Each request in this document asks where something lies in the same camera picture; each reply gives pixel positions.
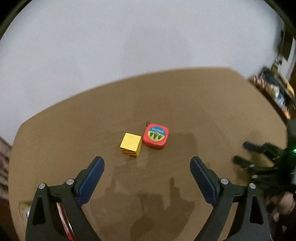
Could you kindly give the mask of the right hand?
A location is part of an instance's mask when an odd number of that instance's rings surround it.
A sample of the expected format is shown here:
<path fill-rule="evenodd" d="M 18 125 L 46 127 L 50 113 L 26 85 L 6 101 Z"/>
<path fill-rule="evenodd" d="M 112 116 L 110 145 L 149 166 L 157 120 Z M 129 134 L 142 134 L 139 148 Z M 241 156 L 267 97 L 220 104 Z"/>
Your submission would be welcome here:
<path fill-rule="evenodd" d="M 278 221 L 280 215 L 290 214 L 295 208 L 295 200 L 293 194 L 290 192 L 273 196 L 271 198 L 271 203 L 275 206 L 274 211 L 272 212 L 274 221 Z"/>

